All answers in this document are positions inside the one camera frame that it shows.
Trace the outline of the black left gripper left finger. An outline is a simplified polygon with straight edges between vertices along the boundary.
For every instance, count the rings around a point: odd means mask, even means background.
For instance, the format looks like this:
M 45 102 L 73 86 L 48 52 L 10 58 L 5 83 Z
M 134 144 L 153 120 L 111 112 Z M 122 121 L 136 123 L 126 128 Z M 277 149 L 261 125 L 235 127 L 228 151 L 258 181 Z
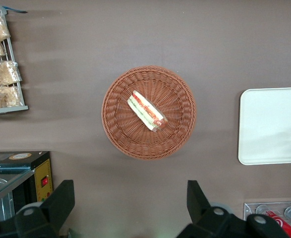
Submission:
M 74 205 L 74 182 L 64 180 L 45 201 L 28 204 L 15 215 L 18 237 L 58 238 Z

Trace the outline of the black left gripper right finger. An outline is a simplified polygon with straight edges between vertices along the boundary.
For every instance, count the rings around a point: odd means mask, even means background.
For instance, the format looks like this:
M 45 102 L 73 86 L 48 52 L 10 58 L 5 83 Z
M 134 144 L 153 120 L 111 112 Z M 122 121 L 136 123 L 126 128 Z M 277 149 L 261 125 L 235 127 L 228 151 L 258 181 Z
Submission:
M 178 235 L 179 238 L 243 238 L 244 221 L 219 206 L 211 206 L 195 180 L 187 182 L 187 209 L 192 223 Z

